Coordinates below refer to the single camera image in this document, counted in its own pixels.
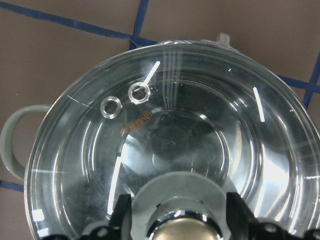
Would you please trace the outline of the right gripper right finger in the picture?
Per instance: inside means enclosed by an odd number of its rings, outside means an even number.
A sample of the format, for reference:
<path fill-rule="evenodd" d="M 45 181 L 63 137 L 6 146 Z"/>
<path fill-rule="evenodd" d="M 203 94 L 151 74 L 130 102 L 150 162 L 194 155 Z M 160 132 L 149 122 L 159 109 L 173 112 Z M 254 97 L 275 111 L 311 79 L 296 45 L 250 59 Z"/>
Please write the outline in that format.
<path fill-rule="evenodd" d="M 226 193 L 226 223 L 233 240 L 253 240 L 257 218 L 237 192 Z"/>

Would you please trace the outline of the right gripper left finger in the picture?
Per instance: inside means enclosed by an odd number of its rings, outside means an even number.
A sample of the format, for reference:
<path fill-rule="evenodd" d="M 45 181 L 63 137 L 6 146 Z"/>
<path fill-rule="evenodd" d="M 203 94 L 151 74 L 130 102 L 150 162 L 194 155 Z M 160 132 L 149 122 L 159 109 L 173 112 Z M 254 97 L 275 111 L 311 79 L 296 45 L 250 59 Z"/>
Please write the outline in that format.
<path fill-rule="evenodd" d="M 132 229 L 132 198 L 121 194 L 116 202 L 110 219 L 110 227 L 117 240 L 129 240 Z"/>

